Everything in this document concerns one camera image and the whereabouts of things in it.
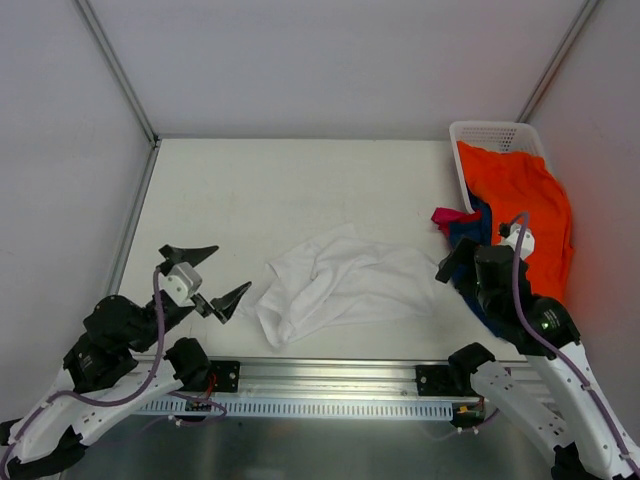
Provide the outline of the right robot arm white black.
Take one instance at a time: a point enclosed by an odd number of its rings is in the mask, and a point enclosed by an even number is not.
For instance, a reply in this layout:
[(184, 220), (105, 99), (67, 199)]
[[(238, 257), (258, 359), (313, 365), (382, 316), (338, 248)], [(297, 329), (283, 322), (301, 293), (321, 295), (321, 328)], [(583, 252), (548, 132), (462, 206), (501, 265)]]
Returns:
[(440, 262), (436, 278), (445, 283), (464, 272), (460, 292), (476, 298), (498, 337), (538, 374), (556, 408), (518, 385), (479, 343), (449, 356), (449, 387), (489, 400), (536, 446), (555, 479), (638, 478), (639, 447), (612, 412), (576, 325), (559, 301), (532, 291), (527, 268), (511, 241), (486, 246), (463, 238)]

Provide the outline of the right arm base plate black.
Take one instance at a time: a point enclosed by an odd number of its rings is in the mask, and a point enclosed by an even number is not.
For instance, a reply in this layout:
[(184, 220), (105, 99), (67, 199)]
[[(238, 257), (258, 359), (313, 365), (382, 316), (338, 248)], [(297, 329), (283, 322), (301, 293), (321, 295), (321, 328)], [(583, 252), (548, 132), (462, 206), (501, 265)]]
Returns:
[(449, 397), (459, 394), (447, 365), (416, 365), (415, 383), (420, 397)]

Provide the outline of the white t shirt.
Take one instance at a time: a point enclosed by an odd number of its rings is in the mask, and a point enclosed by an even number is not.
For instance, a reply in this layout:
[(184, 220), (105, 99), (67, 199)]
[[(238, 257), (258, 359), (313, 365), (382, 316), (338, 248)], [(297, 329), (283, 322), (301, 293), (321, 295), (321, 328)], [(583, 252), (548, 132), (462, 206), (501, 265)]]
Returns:
[(363, 240), (348, 223), (267, 262), (237, 313), (280, 349), (328, 327), (429, 317), (436, 272), (423, 252)]

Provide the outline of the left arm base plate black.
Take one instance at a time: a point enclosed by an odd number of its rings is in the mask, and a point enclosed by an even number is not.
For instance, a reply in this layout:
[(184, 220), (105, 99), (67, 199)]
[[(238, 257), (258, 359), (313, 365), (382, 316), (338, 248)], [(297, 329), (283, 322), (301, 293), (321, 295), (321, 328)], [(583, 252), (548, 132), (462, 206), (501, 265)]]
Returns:
[(197, 384), (198, 393), (237, 393), (241, 363), (233, 360), (212, 360), (204, 378)]

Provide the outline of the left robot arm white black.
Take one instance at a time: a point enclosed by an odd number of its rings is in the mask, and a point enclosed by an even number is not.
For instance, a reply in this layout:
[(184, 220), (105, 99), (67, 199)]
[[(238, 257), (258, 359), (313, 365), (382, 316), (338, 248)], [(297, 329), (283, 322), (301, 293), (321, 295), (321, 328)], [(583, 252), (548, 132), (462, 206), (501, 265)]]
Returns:
[(211, 361), (195, 338), (165, 345), (166, 334), (192, 313), (226, 324), (249, 290), (244, 283), (218, 298), (201, 294), (196, 268), (217, 249), (165, 245), (147, 304), (119, 294), (96, 304), (42, 399), (2, 423), (2, 478), (40, 479), (70, 468), (111, 428), (165, 395), (236, 391), (238, 363)]

